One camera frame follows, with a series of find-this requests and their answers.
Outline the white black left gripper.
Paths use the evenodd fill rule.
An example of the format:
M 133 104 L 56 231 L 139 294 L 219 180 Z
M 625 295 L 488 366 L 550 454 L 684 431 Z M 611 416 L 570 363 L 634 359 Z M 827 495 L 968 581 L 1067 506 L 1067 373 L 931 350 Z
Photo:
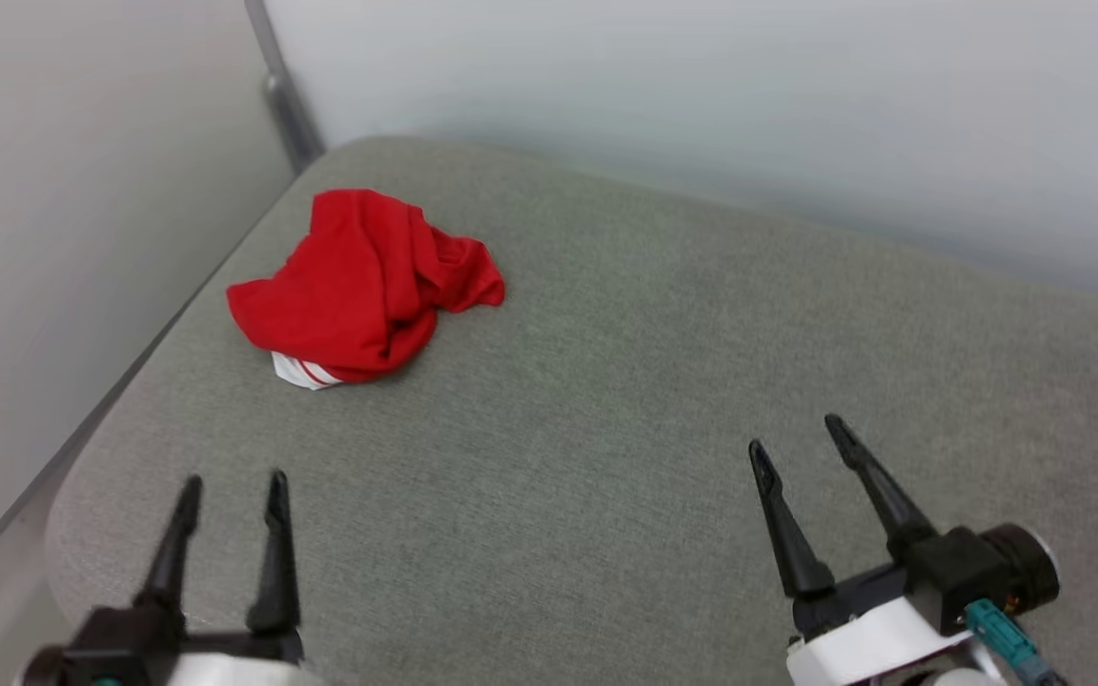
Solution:
M 183 591 L 189 542 L 197 533 L 202 477 L 186 479 L 150 569 L 134 596 L 135 608 L 155 608 L 186 634 Z M 248 633 L 191 636 L 180 644 L 166 686 L 326 686 L 304 665 L 291 487 L 282 470 L 271 473 L 264 507 L 267 535 Z

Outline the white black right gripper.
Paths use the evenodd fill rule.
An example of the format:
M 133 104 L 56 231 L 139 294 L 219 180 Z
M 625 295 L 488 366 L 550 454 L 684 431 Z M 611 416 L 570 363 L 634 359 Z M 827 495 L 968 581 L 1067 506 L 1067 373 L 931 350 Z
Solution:
M 935 537 L 934 525 L 844 418 L 827 414 L 824 425 L 845 468 L 862 482 L 889 555 L 901 559 Z M 785 660 L 794 686 L 870 686 L 965 650 L 967 631 L 941 636 L 916 611 L 904 595 L 906 572 L 899 566 L 881 565 L 834 586 L 831 569 L 815 555 L 789 511 L 766 448 L 751 440 L 748 454 L 782 591 L 796 599 L 792 616 L 799 639 L 789 643 Z

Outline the red and white basketball jersey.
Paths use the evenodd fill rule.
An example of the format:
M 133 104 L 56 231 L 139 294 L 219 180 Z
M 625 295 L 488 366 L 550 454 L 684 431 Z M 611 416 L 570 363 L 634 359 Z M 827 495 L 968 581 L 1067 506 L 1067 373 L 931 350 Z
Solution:
M 371 190 L 320 192 L 309 234 L 274 275 L 227 288 L 235 325 L 274 374 L 322 390 L 396 373 L 440 312 L 498 307 L 505 282 L 482 241 Z

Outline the grey fabric sofa seat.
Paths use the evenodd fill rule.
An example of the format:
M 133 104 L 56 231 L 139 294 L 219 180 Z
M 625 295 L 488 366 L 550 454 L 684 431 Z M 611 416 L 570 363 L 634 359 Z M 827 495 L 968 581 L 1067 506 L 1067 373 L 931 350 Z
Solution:
M 507 293 L 442 315 L 396 376 L 311 392 L 225 291 L 274 273 L 336 188 L 484 241 Z M 1098 686 L 1097 294 L 396 136 L 296 178 L 175 322 L 53 503 L 48 581 L 72 620 L 128 601 L 197 473 L 186 612 L 238 628 L 279 468 L 330 681 L 775 686 L 793 625 L 749 440 L 837 577 L 887 560 L 828 413 L 940 529 L 1049 543 L 1063 591 L 1028 632 Z

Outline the grey metal pole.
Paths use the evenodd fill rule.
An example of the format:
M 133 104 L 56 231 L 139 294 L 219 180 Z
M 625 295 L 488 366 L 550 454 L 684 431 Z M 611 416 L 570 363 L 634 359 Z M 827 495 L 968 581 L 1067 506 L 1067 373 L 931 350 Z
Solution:
M 288 69 L 266 0 L 243 0 L 266 66 L 264 99 L 295 175 L 309 170 L 326 151 L 316 123 Z

